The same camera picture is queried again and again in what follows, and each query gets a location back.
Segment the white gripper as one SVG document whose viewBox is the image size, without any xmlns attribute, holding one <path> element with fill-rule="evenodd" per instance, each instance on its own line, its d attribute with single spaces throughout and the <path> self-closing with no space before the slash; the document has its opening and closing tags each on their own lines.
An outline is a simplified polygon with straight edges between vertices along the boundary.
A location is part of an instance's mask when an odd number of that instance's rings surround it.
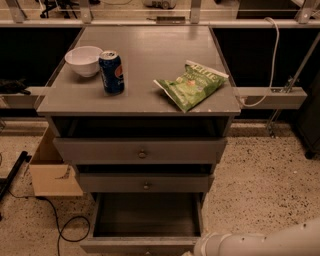
<svg viewBox="0 0 320 256">
<path fill-rule="evenodd" d="M 194 256 L 218 256 L 219 245 L 220 235 L 207 233 L 196 242 L 193 249 Z"/>
</svg>

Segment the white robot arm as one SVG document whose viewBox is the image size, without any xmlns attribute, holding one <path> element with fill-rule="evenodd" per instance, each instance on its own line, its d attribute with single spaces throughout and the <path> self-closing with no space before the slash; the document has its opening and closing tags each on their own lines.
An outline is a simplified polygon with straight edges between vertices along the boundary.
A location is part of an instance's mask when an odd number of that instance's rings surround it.
<svg viewBox="0 0 320 256">
<path fill-rule="evenodd" d="M 269 235 L 208 233 L 197 241 L 194 256 L 320 256 L 320 219 Z"/>
</svg>

